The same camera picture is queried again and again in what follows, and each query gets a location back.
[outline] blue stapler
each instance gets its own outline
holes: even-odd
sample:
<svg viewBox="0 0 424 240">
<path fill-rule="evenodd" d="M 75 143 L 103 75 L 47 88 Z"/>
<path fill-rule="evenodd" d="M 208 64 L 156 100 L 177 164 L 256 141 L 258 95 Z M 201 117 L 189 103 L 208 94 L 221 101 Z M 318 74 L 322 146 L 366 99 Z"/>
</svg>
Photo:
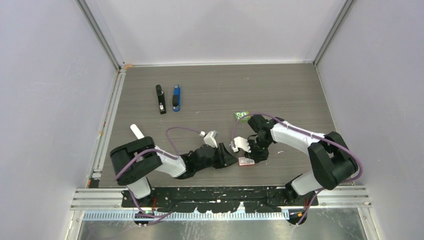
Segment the blue stapler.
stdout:
<svg viewBox="0 0 424 240">
<path fill-rule="evenodd" d="M 175 85 L 173 87 L 172 95 L 172 110 L 178 112 L 181 108 L 181 88 L 180 85 Z"/>
</svg>

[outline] metal floor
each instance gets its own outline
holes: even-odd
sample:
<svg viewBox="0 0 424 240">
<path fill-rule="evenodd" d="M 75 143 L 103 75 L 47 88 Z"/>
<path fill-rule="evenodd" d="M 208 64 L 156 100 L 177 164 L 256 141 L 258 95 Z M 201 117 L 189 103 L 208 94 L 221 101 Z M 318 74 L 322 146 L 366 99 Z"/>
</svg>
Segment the metal floor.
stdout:
<svg viewBox="0 0 424 240">
<path fill-rule="evenodd" d="M 311 209 L 296 228 L 285 220 L 164 221 L 147 228 L 133 221 L 84 221 L 79 240 L 366 240 L 356 208 Z"/>
<path fill-rule="evenodd" d="M 167 114 L 159 114 L 155 86 L 165 92 Z M 174 85 L 181 86 L 181 110 L 172 111 Z M 156 145 L 174 153 L 165 137 L 169 127 L 184 126 L 205 132 L 216 130 L 217 141 L 230 144 L 234 112 L 269 113 L 291 124 L 318 133 L 334 130 L 333 121 L 312 64 L 257 64 L 207 66 L 132 67 L 126 72 L 107 152 L 136 140 L 130 130 L 136 124 Z M 253 134 L 240 123 L 236 136 Z M 170 133 L 180 153 L 203 144 L 196 133 L 175 129 Z M 254 166 L 234 164 L 208 168 L 194 177 L 177 180 L 154 171 L 147 177 L 153 187 L 284 185 L 311 169 L 308 157 L 283 144 L 269 148 L 269 158 Z M 115 187 L 109 154 L 100 187 Z"/>
</svg>

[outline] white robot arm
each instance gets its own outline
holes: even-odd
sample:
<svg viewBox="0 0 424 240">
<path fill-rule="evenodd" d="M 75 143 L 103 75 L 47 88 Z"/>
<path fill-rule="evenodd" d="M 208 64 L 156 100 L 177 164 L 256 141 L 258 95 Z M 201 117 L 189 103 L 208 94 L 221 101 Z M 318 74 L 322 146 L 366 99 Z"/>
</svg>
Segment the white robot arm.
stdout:
<svg viewBox="0 0 424 240">
<path fill-rule="evenodd" d="M 238 152 L 239 149 L 244 150 L 245 157 L 253 159 L 256 163 L 268 158 L 268 147 L 272 143 L 286 144 L 309 155 L 312 171 L 297 176 L 286 184 L 287 190 L 291 191 L 289 196 L 291 199 L 322 188 L 332 190 L 358 170 L 355 160 L 345 152 L 312 137 L 328 138 L 346 147 L 337 132 L 315 133 L 291 125 L 284 119 L 280 120 L 284 125 L 275 120 L 266 120 L 261 115 L 253 115 L 248 124 L 256 132 L 256 138 L 236 137 L 232 143 L 232 149 L 234 152 Z"/>
<path fill-rule="evenodd" d="M 151 187 L 146 175 L 154 170 L 169 174 L 176 179 L 187 179 L 202 169 L 214 167 L 216 169 L 228 167 L 237 162 L 223 143 L 217 143 L 216 131 L 201 132 L 205 144 L 200 148 L 182 155 L 168 153 L 157 145 L 149 136 L 144 136 L 139 128 L 130 126 L 137 140 L 119 146 L 110 152 L 110 158 L 118 185 L 127 186 L 135 198 L 141 199 L 151 193 Z M 134 162 L 137 154 L 142 154 Z"/>
</svg>

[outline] gray wood grain surface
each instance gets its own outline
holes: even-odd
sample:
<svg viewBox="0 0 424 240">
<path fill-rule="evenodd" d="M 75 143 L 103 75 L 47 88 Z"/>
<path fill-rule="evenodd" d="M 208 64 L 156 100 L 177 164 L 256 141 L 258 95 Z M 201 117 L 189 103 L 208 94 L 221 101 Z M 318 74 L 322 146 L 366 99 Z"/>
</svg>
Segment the gray wood grain surface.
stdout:
<svg viewBox="0 0 424 240">
<path fill-rule="evenodd" d="M 165 92 L 167 114 L 159 114 L 156 84 Z M 172 111 L 176 84 L 181 86 L 182 94 L 179 112 Z M 165 137 L 167 128 L 216 130 L 217 141 L 228 146 L 236 122 L 234 112 L 240 111 L 269 113 L 318 133 L 334 130 L 312 64 L 133 67 L 126 73 L 100 187 L 117 186 L 109 152 L 136 140 L 131 124 L 136 124 L 145 136 L 153 137 L 160 148 L 174 153 Z M 238 125 L 236 136 L 251 134 L 253 131 L 247 123 Z M 203 144 L 200 136 L 187 130 L 174 129 L 170 136 L 180 153 Z M 283 185 L 311 170 L 308 156 L 287 145 L 272 144 L 269 152 L 268 160 L 254 166 L 234 164 L 222 169 L 208 168 L 185 180 L 157 171 L 147 177 L 155 187 Z"/>
</svg>

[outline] white backdrop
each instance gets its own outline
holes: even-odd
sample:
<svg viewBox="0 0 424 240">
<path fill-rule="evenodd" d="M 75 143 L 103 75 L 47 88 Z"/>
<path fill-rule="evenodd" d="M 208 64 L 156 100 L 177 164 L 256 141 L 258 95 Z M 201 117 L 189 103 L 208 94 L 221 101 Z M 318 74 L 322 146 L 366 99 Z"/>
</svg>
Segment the white backdrop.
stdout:
<svg viewBox="0 0 424 240">
<path fill-rule="evenodd" d="M 0 239 L 62 240 L 117 71 L 75 0 L 0 1 L 0 22 Z"/>
<path fill-rule="evenodd" d="M 318 65 L 388 240 L 423 239 L 423 10 L 422 0 L 356 1 Z"/>
<path fill-rule="evenodd" d="M 126 64 L 311 62 L 344 0 L 90 0 Z"/>
</svg>

